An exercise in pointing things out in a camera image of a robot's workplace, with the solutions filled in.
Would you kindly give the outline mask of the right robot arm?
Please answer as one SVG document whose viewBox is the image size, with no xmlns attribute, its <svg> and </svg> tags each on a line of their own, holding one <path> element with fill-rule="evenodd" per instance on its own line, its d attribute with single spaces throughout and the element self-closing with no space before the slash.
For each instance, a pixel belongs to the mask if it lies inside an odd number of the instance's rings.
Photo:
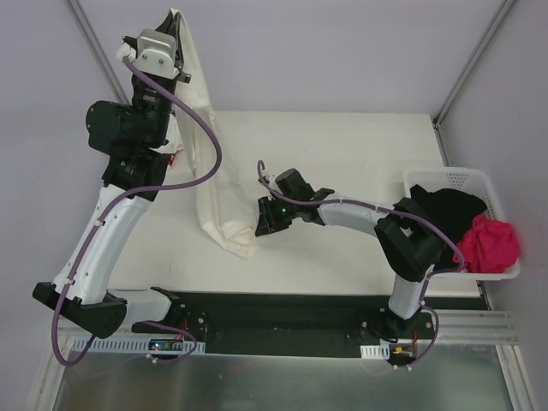
<svg viewBox="0 0 548 411">
<path fill-rule="evenodd" d="M 265 164 L 258 161 L 258 177 L 269 195 L 258 199 L 256 236 L 288 229 L 300 219 L 318 226 L 337 226 L 376 238 L 395 273 L 393 290 L 385 316 L 386 330 L 405 337 L 416 326 L 415 314 L 424 298 L 426 273 L 444 249 L 442 232 L 428 221 L 423 210 L 410 198 L 392 207 L 346 198 L 329 188 L 315 190 L 293 168 L 270 184 Z"/>
</svg>

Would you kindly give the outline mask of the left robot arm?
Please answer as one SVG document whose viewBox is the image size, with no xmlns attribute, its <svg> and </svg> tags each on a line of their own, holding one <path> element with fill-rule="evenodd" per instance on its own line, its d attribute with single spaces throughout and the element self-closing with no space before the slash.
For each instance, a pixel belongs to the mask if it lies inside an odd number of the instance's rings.
<svg viewBox="0 0 548 411">
<path fill-rule="evenodd" d="M 121 326 L 175 331 L 182 301 L 168 290 L 110 290 L 111 274 L 136 224 L 162 191 L 195 187 L 218 170 L 216 159 L 200 178 L 173 186 L 164 180 L 170 155 L 168 143 L 176 110 L 189 114 L 218 150 L 211 127 L 176 96 L 180 84 L 192 81 L 185 69 L 180 30 L 182 14 L 171 11 L 155 29 L 123 39 L 122 61 L 132 72 L 130 104 L 99 100 L 86 113 L 89 146 L 109 158 L 98 202 L 67 264 L 50 282 L 37 283 L 33 298 L 53 312 L 51 335 L 66 319 L 92 337 L 105 339 Z"/>
</svg>

